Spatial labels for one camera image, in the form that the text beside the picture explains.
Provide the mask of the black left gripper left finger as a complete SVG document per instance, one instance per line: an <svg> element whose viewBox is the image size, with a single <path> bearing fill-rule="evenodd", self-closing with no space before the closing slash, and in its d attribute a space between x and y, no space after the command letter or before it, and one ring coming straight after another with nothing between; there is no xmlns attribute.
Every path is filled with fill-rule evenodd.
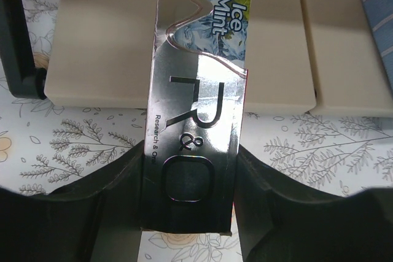
<svg viewBox="0 0 393 262"><path fill-rule="evenodd" d="M2 261L136 261L143 145L49 195L1 190Z"/></svg>

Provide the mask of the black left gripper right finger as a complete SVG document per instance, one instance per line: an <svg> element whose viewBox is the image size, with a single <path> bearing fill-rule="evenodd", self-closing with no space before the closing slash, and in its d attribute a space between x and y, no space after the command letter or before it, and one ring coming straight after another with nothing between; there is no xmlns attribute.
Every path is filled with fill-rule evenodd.
<svg viewBox="0 0 393 262"><path fill-rule="evenodd" d="M392 260L390 188L331 195L240 147L235 211L244 261Z"/></svg>

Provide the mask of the brown red toothpaste box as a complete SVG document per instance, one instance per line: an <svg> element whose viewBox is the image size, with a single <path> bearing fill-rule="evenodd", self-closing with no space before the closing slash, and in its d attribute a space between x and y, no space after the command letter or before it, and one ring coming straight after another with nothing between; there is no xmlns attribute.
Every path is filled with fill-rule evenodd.
<svg viewBox="0 0 393 262"><path fill-rule="evenodd" d="M157 0L141 227L228 234L251 0Z"/></svg>

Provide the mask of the light blue toothpaste box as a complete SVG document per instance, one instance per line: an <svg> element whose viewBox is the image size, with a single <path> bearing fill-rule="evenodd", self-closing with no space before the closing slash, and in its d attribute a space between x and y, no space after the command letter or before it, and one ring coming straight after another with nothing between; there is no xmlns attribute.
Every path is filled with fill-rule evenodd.
<svg viewBox="0 0 393 262"><path fill-rule="evenodd" d="M362 0L386 76L392 85L392 0Z"/></svg>

